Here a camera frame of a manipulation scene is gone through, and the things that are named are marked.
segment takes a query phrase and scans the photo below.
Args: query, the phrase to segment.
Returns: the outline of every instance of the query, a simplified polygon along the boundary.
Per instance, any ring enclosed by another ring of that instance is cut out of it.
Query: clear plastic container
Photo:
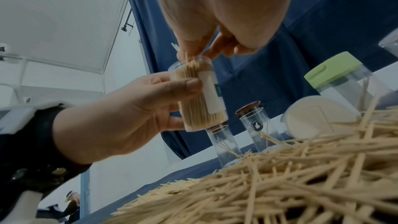
[[[379,46],[398,57],[398,28],[382,39]]]
[[[249,132],[258,152],[275,145],[270,137],[283,141],[281,134],[272,124],[260,101],[252,102],[236,111],[236,115]]]
[[[214,126],[206,131],[216,150],[222,168],[238,162],[239,155],[242,155],[242,152],[227,123]]]
[[[360,112],[367,110],[371,103],[379,110],[398,105],[397,93],[349,52],[326,60],[304,78],[321,95],[328,89],[335,89]]]
[[[187,132],[207,129],[228,120],[217,77],[209,58],[198,56],[190,62],[176,62],[168,71],[171,80],[199,78],[203,83],[202,94],[188,101],[179,102]]]

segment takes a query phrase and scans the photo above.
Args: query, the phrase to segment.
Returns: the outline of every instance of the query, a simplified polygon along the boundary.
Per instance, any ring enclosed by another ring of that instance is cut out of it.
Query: fingernail
[[[199,79],[193,79],[187,81],[187,90],[191,93],[197,93],[200,91],[201,81]]]

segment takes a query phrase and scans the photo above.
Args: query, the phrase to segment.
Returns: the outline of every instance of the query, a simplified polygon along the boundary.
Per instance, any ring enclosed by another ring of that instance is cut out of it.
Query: green-lidded container
[[[358,111],[367,110],[376,97],[378,109],[398,104],[398,95],[349,52],[324,61],[304,78],[321,95],[334,88]]]

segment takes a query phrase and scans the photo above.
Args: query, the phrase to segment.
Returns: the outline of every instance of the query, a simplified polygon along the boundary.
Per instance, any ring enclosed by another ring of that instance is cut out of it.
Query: white ceiling
[[[13,54],[101,72],[127,0],[0,0],[0,43]]]

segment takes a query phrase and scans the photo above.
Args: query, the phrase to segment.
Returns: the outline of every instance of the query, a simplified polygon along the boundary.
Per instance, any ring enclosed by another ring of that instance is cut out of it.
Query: black sleeve
[[[14,135],[0,135],[0,221],[8,215],[22,192],[43,193],[43,198],[66,181],[88,170],[64,157],[56,148],[52,127],[60,107],[39,110]]]
[[[61,218],[67,217],[68,215],[71,215],[78,210],[79,210],[79,207],[78,207],[77,203],[74,201],[71,201],[65,208],[65,211],[62,213]]]

